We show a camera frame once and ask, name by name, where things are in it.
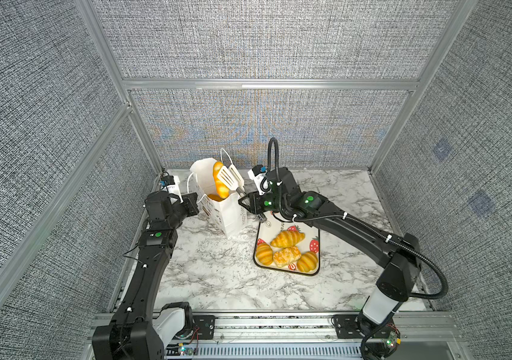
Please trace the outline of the striped fake croissant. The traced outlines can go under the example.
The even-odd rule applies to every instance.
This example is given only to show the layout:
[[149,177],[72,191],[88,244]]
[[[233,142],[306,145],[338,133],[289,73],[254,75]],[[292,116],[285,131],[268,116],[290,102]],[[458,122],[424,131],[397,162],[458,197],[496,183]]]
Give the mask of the striped fake croissant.
[[220,180],[218,174],[220,170],[223,168],[224,164],[221,161],[217,161],[214,163],[212,167],[212,176],[215,182],[215,190],[216,194],[223,200],[227,199],[230,194],[230,189],[226,186],[226,184]]

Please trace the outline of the white printed paper bag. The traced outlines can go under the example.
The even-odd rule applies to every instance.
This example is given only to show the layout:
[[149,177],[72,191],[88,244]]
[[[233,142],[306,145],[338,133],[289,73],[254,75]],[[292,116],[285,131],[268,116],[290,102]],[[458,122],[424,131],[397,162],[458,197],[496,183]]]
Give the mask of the white printed paper bag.
[[196,160],[190,167],[186,190],[197,194],[199,210],[230,238],[245,228],[247,214],[238,203],[239,194],[217,177],[223,166],[212,157]]

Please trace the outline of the sugared fake pastry bottom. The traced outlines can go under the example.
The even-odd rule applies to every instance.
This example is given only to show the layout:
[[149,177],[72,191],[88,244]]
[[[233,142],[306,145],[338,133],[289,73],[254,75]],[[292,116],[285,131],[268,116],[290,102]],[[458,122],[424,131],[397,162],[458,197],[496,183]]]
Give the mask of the sugared fake pastry bottom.
[[286,247],[273,253],[273,262],[281,268],[297,262],[301,255],[298,247]]

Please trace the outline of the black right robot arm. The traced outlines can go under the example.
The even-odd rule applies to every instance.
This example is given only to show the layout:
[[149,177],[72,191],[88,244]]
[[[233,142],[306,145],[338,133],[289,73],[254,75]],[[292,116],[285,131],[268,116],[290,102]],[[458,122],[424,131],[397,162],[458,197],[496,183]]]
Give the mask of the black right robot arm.
[[391,317],[414,294],[423,255],[414,239],[380,230],[339,208],[315,191],[302,191],[286,167],[265,175],[252,175],[256,184],[267,183],[263,193],[243,194],[239,204],[254,215],[277,212],[285,220],[304,223],[330,233],[369,256],[384,270],[376,289],[364,304],[360,318],[373,326]]

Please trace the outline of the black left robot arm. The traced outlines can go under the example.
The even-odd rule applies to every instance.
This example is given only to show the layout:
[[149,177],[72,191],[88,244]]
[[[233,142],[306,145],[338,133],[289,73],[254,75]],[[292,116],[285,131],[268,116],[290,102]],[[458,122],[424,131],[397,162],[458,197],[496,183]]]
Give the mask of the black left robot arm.
[[92,336],[96,359],[164,359],[175,335],[192,328],[186,301],[167,306],[156,322],[153,309],[175,249],[176,230],[199,213],[197,194],[160,190],[147,196],[145,206],[149,227],[140,234],[137,266],[124,299],[109,324],[97,327]]

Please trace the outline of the white strawberry tray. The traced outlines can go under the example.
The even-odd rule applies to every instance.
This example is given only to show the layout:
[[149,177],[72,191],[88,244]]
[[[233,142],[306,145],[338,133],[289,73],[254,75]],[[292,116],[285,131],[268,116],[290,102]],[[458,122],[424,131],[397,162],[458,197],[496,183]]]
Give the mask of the white strawberry tray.
[[258,225],[253,261],[264,269],[314,276],[321,267],[320,249],[319,229],[271,216]]

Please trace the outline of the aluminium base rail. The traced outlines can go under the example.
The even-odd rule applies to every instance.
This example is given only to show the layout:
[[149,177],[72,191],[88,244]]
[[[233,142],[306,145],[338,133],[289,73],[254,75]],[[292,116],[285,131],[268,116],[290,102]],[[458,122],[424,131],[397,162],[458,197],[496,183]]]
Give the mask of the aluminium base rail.
[[[174,339],[169,359],[360,359],[361,334],[352,311],[201,310],[190,337]],[[447,312],[400,311],[370,341],[400,333],[392,359],[471,359]]]

